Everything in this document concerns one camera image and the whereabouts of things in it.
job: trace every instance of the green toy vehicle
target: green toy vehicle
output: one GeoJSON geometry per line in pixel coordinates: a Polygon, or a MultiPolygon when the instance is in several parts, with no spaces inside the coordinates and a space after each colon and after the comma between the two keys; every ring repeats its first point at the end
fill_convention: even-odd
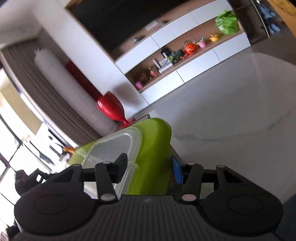
{"type": "Polygon", "coordinates": [[[183,59],[183,56],[183,52],[181,50],[178,50],[176,52],[173,52],[170,56],[168,56],[168,60],[175,64],[179,60],[183,59]]]}

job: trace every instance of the red vase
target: red vase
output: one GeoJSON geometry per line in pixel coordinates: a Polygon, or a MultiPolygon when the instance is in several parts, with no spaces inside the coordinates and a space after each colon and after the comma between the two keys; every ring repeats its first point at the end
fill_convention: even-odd
{"type": "Polygon", "coordinates": [[[134,122],[132,120],[127,120],[124,116],[124,108],[117,97],[110,91],[108,91],[104,96],[98,99],[97,107],[110,119],[114,121],[122,121],[121,129],[129,126],[134,122]]]}

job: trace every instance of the cabinet drawer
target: cabinet drawer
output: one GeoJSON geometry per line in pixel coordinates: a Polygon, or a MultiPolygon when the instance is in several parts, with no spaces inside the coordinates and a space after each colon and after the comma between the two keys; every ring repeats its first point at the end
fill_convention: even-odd
{"type": "Polygon", "coordinates": [[[148,104],[152,104],[182,84],[184,84],[183,80],[175,71],[149,87],[147,90],[143,91],[141,95],[148,104]]]}
{"type": "Polygon", "coordinates": [[[217,17],[223,11],[230,11],[232,7],[227,0],[216,0],[190,12],[198,24],[202,24],[217,17]]]}
{"type": "Polygon", "coordinates": [[[236,53],[250,47],[250,42],[245,33],[242,33],[225,43],[215,47],[214,50],[220,61],[223,61],[236,53]]]}
{"type": "Polygon", "coordinates": [[[152,34],[152,38],[159,47],[163,47],[175,38],[189,31],[190,29],[195,28],[197,25],[198,24],[190,15],[190,13],[187,13],[184,16],[164,26],[156,33],[152,34]]]}
{"type": "Polygon", "coordinates": [[[117,67],[126,74],[144,59],[153,54],[159,47],[151,37],[143,40],[132,50],[121,56],[115,63],[117,67]]]}
{"type": "Polygon", "coordinates": [[[177,72],[182,80],[187,82],[218,63],[220,63],[220,61],[215,54],[215,51],[212,49],[190,61],[188,64],[185,64],[179,68],[177,72]]]}

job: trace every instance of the transparent plastic lid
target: transparent plastic lid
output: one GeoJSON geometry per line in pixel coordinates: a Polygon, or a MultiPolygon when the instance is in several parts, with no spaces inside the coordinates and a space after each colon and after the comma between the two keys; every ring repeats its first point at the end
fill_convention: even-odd
{"type": "MultiPolygon", "coordinates": [[[[127,192],[134,170],[135,160],[141,145],[141,133],[136,127],[115,132],[99,139],[89,150],[82,162],[82,168],[94,168],[97,163],[114,162],[121,153],[128,155],[128,166],[120,183],[114,184],[117,196],[127,192]]],[[[98,198],[96,183],[85,182],[84,191],[92,198],[98,198]]]]}

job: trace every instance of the green plastic bag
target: green plastic bag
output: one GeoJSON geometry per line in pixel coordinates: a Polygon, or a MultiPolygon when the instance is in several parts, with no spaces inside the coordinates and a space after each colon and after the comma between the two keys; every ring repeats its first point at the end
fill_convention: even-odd
{"type": "Polygon", "coordinates": [[[237,17],[230,12],[224,11],[216,17],[215,22],[216,26],[223,34],[232,35],[239,31],[237,17]]]}

